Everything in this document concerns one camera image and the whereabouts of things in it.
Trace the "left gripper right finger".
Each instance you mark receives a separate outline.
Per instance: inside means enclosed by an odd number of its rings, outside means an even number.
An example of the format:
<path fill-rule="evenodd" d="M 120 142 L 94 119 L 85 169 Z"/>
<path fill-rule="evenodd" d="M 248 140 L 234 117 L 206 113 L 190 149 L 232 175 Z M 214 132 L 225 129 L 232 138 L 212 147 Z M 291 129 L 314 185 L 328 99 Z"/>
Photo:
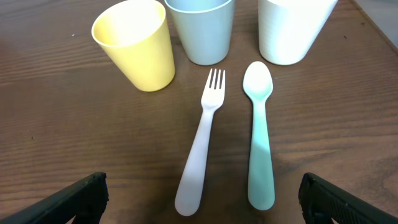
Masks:
<path fill-rule="evenodd" d="M 397 224 L 397 217 L 311 172 L 303 175 L 298 199 L 306 224 Z"/>

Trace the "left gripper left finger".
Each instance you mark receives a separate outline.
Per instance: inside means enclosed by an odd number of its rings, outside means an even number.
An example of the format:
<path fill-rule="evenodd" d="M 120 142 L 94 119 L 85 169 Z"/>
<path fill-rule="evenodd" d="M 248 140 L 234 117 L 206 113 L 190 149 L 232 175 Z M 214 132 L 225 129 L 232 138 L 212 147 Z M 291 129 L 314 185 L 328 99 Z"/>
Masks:
<path fill-rule="evenodd" d="M 95 172 L 53 195 L 1 220 L 1 223 L 98 224 L 106 210 L 109 193 L 106 173 Z"/>

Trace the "yellow plastic cup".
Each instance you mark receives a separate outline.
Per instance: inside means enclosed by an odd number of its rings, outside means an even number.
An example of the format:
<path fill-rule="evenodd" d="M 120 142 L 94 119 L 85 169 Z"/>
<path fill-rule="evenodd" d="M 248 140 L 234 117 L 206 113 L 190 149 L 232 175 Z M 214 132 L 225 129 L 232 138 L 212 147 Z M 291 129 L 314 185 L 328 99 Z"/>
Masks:
<path fill-rule="evenodd" d="M 96 18 L 91 35 L 137 89 L 158 91 L 173 80 L 174 56 L 160 2 L 119 2 Z"/>

